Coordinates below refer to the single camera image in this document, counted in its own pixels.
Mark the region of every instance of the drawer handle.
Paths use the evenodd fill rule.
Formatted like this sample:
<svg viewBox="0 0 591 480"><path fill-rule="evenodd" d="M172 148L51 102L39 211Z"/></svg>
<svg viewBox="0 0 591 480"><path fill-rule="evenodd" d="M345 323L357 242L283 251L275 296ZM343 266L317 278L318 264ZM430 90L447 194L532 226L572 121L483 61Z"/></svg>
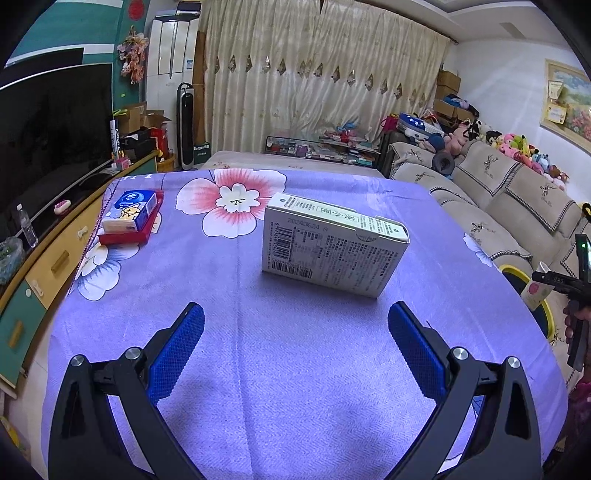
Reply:
<svg viewBox="0 0 591 480"><path fill-rule="evenodd" d="M66 262L66 260L68 260L68 257L70 256L70 254L68 253L68 250L64 250L64 252L60 255L60 258L58 258L56 260L56 262L53 264L53 266L51 267L51 272L56 275L58 270L63 266L63 264Z"/></svg>
<svg viewBox="0 0 591 480"><path fill-rule="evenodd" d="M15 349L18 345L18 341L21 339L22 331L25 329L25 326L20 320L17 320L14 324L14 328L12 329L12 333L10 338L8 339L8 346L11 349Z"/></svg>
<svg viewBox="0 0 591 480"><path fill-rule="evenodd" d="M87 233L88 233L87 226L84 226L80 230L78 230L78 233L76 234L78 236L78 240L82 240L82 237L85 236Z"/></svg>
<svg viewBox="0 0 591 480"><path fill-rule="evenodd" d="M39 283L37 283L37 280L33 280L31 282L31 287L33 288L33 290L35 290L35 293L39 296L42 297L43 296L43 290L41 289L41 287L39 286Z"/></svg>

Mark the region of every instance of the painting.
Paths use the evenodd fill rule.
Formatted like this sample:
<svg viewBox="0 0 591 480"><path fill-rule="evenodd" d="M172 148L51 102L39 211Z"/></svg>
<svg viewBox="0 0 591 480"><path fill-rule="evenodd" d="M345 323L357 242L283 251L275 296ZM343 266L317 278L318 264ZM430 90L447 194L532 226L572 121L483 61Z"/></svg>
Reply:
<svg viewBox="0 0 591 480"><path fill-rule="evenodd" d="M548 100L548 81L550 80L564 83L556 101L556 104L566 109L563 125L551 122L546 118L550 104L550 100ZM591 153L591 82L585 72L557 61L546 60L544 99L540 125Z"/></svg>

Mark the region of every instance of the human hand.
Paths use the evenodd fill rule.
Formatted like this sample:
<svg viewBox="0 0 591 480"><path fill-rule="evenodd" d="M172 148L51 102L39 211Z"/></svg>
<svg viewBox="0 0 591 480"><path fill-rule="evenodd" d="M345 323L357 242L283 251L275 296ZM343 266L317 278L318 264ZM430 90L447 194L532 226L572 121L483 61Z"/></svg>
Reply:
<svg viewBox="0 0 591 480"><path fill-rule="evenodd" d="M566 325L566 331L564 336L566 337L566 343L570 343L571 339L574 335L574 330L571 327L572 324L575 323L575 320L586 320L587 322L591 322L591 307L585 307L584 309L577 310L575 312L571 312L572 305L569 304L562 313L566 315L564 319L564 324Z"/></svg>

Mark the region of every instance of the tv screen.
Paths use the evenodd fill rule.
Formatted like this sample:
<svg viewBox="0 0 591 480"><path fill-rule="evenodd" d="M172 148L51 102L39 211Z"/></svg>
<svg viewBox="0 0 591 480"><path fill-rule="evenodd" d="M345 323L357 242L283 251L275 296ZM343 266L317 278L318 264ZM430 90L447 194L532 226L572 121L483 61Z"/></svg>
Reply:
<svg viewBox="0 0 591 480"><path fill-rule="evenodd" d="M110 162L111 70L78 65L0 88L0 239L20 229L19 203L34 217Z"/></svg>

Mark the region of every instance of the sofa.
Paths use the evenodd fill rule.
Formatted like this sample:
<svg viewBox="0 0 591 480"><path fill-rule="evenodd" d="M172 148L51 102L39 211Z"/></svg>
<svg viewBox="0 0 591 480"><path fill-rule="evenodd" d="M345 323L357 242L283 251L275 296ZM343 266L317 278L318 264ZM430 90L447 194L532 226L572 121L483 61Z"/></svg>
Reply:
<svg viewBox="0 0 591 480"><path fill-rule="evenodd" d="M389 149L389 177L426 188L499 269L511 265L531 276L543 262L578 276L574 235L591 237L591 226L578 205L545 177L479 141L463 147L451 178L431 169L433 154L426 150L403 142ZM556 329L550 342L571 390L580 374L566 364L566 304L556 292L548 298Z"/></svg>

